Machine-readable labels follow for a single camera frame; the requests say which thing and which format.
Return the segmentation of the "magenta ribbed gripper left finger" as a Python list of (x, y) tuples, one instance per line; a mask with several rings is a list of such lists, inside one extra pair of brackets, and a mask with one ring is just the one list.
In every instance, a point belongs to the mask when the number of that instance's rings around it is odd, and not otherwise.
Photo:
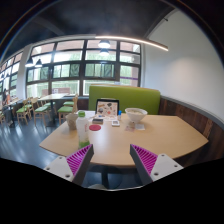
[(81, 186), (93, 155), (93, 145), (90, 144), (67, 157), (58, 156), (44, 170)]

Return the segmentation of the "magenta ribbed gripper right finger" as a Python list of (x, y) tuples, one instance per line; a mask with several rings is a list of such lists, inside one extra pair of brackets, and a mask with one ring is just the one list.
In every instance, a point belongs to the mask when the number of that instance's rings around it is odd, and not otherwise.
[(157, 181), (182, 169), (182, 166), (168, 155), (156, 155), (134, 144), (130, 145), (130, 155), (143, 185)]

